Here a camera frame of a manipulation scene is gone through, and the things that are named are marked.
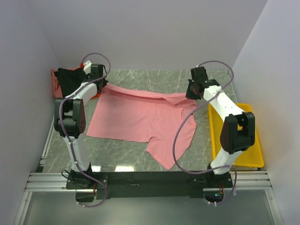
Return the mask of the pink t shirt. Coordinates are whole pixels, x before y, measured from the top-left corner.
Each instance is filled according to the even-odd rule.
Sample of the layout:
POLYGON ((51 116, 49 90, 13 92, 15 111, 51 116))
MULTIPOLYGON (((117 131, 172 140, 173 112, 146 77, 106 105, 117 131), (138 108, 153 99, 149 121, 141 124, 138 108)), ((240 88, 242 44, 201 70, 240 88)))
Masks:
POLYGON ((186 116, 197 107, 184 93, 163 94, 107 84, 99 97, 87 136, 148 143, 146 151, 170 170, 190 146, 196 122, 186 116))

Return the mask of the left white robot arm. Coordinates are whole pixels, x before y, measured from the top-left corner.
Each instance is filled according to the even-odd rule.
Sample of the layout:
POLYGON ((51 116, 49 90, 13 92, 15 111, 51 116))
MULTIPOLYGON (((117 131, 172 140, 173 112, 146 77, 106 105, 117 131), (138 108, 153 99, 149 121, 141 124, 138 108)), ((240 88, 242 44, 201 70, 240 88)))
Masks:
POLYGON ((82 139, 87 123, 84 106, 106 86, 108 70, 102 64, 87 61, 78 69, 58 69, 62 97, 55 100, 54 129, 67 144, 72 159, 68 181, 89 188, 100 181, 93 177, 91 163, 82 139))

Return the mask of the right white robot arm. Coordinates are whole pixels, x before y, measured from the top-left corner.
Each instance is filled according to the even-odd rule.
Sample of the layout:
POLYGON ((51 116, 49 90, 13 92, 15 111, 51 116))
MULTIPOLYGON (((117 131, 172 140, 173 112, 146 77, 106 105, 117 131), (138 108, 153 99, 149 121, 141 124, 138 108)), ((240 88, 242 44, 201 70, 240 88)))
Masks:
POLYGON ((186 97, 205 99, 216 110, 223 125, 220 133, 221 148, 209 164, 206 183, 218 186, 235 160, 255 143, 255 116, 239 108, 222 90, 215 79, 209 79, 204 67, 191 69, 186 97))

